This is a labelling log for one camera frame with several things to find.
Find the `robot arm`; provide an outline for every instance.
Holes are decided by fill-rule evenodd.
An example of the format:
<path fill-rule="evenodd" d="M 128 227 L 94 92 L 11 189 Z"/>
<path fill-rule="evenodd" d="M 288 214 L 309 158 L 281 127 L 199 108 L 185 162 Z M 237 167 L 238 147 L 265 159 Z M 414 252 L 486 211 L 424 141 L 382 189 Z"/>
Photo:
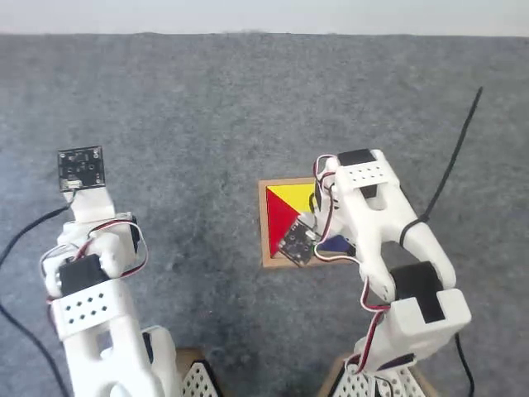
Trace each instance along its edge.
<path fill-rule="evenodd" d="M 453 265 L 426 224 L 410 228 L 403 244 L 417 263 L 393 270 L 384 263 L 382 244 L 399 242 L 403 229 L 417 220 L 384 154 L 328 156 L 315 176 L 314 232 L 323 239 L 342 235 L 355 248 L 351 259 L 359 262 L 367 290 L 387 303 L 374 310 L 368 336 L 355 345 L 357 369 L 387 371 L 430 356 L 469 323 L 470 311 L 454 288 Z"/>
<path fill-rule="evenodd" d="M 101 147 L 62 151 L 59 167 L 75 221 L 64 225 L 41 267 L 75 395 L 180 396 L 173 340 L 164 328 L 141 331 L 122 280 L 146 263 L 148 251 L 134 266 L 145 241 L 130 213 L 115 213 Z M 104 334 L 112 341 L 107 349 L 99 343 Z"/>

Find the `black cable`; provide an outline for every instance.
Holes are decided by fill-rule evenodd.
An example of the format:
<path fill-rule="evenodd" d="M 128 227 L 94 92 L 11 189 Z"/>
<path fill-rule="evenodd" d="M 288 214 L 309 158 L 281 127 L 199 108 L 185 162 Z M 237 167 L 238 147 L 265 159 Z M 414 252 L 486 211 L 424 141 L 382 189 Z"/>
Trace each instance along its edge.
<path fill-rule="evenodd" d="M 24 227 L 19 233 L 17 233 L 11 241 L 7 244 L 7 246 L 2 251 L 2 254 L 0 255 L 0 268 L 2 267 L 4 261 L 6 260 L 7 256 L 11 252 L 12 248 L 17 244 L 17 242 L 21 239 L 22 236 L 24 236 L 27 232 L 29 232 L 34 227 L 39 226 L 41 223 L 47 221 L 48 219 L 52 219 L 59 215 L 60 213 L 63 213 L 66 211 L 70 206 L 72 205 L 72 202 L 75 199 L 76 191 L 74 190 L 74 194 L 69 201 L 68 204 L 61 208 L 57 208 L 54 211 L 50 211 L 43 215 L 42 217 L 36 219 L 35 221 L 31 222 L 29 225 Z M 46 359 L 48 365 L 50 366 L 51 371 L 53 372 L 53 375 L 55 377 L 55 380 L 57 381 L 57 384 L 60 388 L 60 393 L 63 395 L 63 397 L 69 397 L 68 389 L 66 388 L 66 384 L 64 383 L 64 380 L 59 372 L 59 367 L 57 366 L 57 363 L 51 356 L 51 354 L 46 350 L 45 346 L 42 344 L 42 342 L 31 332 L 29 329 L 24 327 L 16 318 L 14 318 L 3 306 L 2 303 L 0 303 L 0 313 L 2 316 L 18 331 L 22 332 L 34 345 L 35 347 L 41 352 L 42 356 Z"/>
<path fill-rule="evenodd" d="M 386 384 L 388 385 L 389 387 L 389 391 L 391 392 L 391 396 L 390 397 L 394 397 L 395 396 L 395 393 L 393 392 L 393 385 L 391 384 L 391 380 L 387 380 L 385 378 L 383 378 L 382 376 L 374 376 L 375 379 L 378 379 L 378 380 L 381 380 L 383 382 L 386 382 Z"/>
<path fill-rule="evenodd" d="M 478 107 L 479 99 L 481 98 L 482 92 L 483 92 L 483 87 L 479 87 L 478 92 L 476 93 L 476 96 L 474 98 L 474 101 L 472 102 L 472 106 L 470 107 L 469 114 L 465 119 L 465 123 L 463 124 L 463 127 L 461 128 L 460 137 L 457 140 L 457 143 L 455 144 L 452 157 L 450 158 L 450 161 L 448 163 L 448 166 L 446 167 L 446 170 L 445 170 L 445 173 L 443 174 L 441 182 L 437 186 L 436 192 L 431 198 L 430 203 L 427 206 L 427 209 L 424 211 L 424 213 L 420 217 L 410 222 L 408 225 L 406 225 L 403 228 L 400 234 L 399 241 L 398 241 L 398 244 L 400 246 L 404 245 L 404 237 L 406 236 L 406 233 L 409 229 L 411 229 L 413 226 L 417 225 L 420 222 L 426 223 L 430 219 L 430 213 L 432 209 L 434 208 L 434 206 L 436 205 L 437 199 L 439 199 L 439 196 L 441 196 L 441 192 L 445 188 L 445 184 L 446 184 L 446 181 L 448 180 L 448 177 L 450 176 L 450 173 L 454 169 L 454 164 L 455 164 L 455 161 L 457 160 L 457 155 L 460 153 L 461 147 L 463 146 L 463 141 L 465 140 L 466 132 L 469 129 L 469 125 L 470 125 L 470 122 L 472 121 L 472 117 L 474 116 L 476 108 Z M 467 377 L 469 378 L 469 397 L 472 397 L 474 395 L 474 389 L 475 389 L 474 377 L 472 376 L 472 371 L 470 370 L 469 364 L 466 362 L 465 354 L 463 353 L 463 347 L 461 346 L 461 340 L 460 340 L 459 333 L 456 333 L 455 335 L 455 345 L 457 346 L 457 352 L 460 356 L 461 363 L 463 364 L 463 367 L 465 368 L 465 373 Z"/>
<path fill-rule="evenodd" d="M 457 354 L 460 356 L 461 364 L 463 364 L 463 368 L 465 368 L 465 374 L 469 378 L 469 397 L 473 397 L 475 390 L 474 377 L 472 376 L 472 371 L 470 370 L 469 363 L 466 362 L 465 354 L 463 353 L 463 347 L 461 346 L 459 332 L 455 335 L 455 345 L 457 346 Z"/>
<path fill-rule="evenodd" d="M 420 217 L 410 222 L 408 225 L 406 225 L 403 228 L 403 230 L 400 233 L 400 238 L 398 239 L 398 244 L 400 246 L 404 246 L 404 238 L 406 237 L 406 233 L 409 229 L 411 229 L 413 226 L 417 225 L 420 222 L 426 223 L 430 219 L 430 213 L 432 209 L 434 208 L 434 206 L 436 205 L 437 200 L 439 199 L 439 196 L 441 196 L 441 192 L 445 188 L 445 184 L 446 184 L 446 181 L 448 180 L 448 177 L 450 176 L 450 173 L 454 169 L 455 161 L 457 160 L 457 156 L 460 153 L 461 147 L 463 146 L 463 141 L 465 140 L 466 132 L 469 129 L 469 125 L 470 125 L 470 122 L 472 121 L 472 117 L 474 116 L 476 108 L 478 107 L 479 99 L 481 98 L 482 92 L 483 92 L 483 87 L 479 87 L 478 92 L 476 93 L 476 96 L 474 98 L 474 101 L 472 102 L 472 106 L 470 107 L 469 114 L 465 119 L 465 123 L 463 123 L 463 127 L 461 128 L 460 137 L 457 140 L 457 143 L 455 144 L 452 157 L 450 158 L 450 161 L 448 163 L 448 166 L 446 167 L 445 173 L 443 174 L 443 177 L 441 178 L 441 182 L 437 186 L 436 192 L 431 198 L 430 203 L 427 206 L 427 209 L 424 211 L 424 213 Z"/>

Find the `circuit board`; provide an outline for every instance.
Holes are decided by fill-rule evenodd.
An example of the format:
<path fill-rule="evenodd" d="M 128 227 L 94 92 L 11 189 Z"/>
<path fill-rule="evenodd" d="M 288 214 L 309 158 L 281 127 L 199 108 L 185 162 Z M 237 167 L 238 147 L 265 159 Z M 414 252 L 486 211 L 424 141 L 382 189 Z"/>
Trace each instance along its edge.
<path fill-rule="evenodd" d="M 305 223 L 296 219 L 279 242 L 279 251 L 298 266 L 305 266 L 312 258 L 317 236 Z"/>
<path fill-rule="evenodd" d="M 57 157 L 61 192 L 105 186 L 101 146 L 59 151 Z"/>

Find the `perforated bracket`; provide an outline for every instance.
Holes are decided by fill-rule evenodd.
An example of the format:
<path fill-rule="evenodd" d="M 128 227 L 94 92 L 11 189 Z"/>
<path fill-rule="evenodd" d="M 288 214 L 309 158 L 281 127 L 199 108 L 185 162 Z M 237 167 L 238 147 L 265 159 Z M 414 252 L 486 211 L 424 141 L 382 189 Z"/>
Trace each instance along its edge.
<path fill-rule="evenodd" d="M 109 280 L 52 303 L 60 340 L 113 318 L 134 315 L 131 296 L 125 283 Z"/>
<path fill-rule="evenodd" d="M 382 397 L 427 397 L 408 368 L 398 371 L 381 371 L 374 375 L 359 373 L 357 375 L 341 372 L 332 397 L 371 397 L 375 389 Z"/>
<path fill-rule="evenodd" d="M 195 361 L 183 379 L 183 397 L 222 397 L 215 378 L 203 361 Z"/>
<path fill-rule="evenodd" d="M 372 184 L 396 182 L 398 178 L 388 166 L 387 161 L 370 161 L 369 163 L 344 166 L 355 188 L 363 188 Z"/>

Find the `gray carpet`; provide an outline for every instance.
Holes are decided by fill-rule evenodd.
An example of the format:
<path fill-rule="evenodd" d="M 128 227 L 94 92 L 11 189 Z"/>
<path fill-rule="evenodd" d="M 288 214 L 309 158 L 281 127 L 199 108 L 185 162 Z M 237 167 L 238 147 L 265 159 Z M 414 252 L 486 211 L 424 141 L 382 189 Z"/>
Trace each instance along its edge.
<path fill-rule="evenodd" d="M 424 208 L 483 85 L 431 227 L 473 313 L 462 338 L 477 395 L 524 395 L 528 65 L 521 38 L 0 36 L 0 246 L 63 203 L 57 149 L 103 145 L 117 209 L 152 250 L 129 281 L 141 324 L 203 347 L 234 396 L 312 396 L 367 328 L 360 278 L 352 265 L 262 270 L 257 180 L 380 148 Z M 64 376 L 36 262 L 68 218 L 24 238 L 0 294 Z M 57 395 L 36 349 L 0 324 L 0 395 Z M 466 395 L 453 344 L 421 368 Z"/>

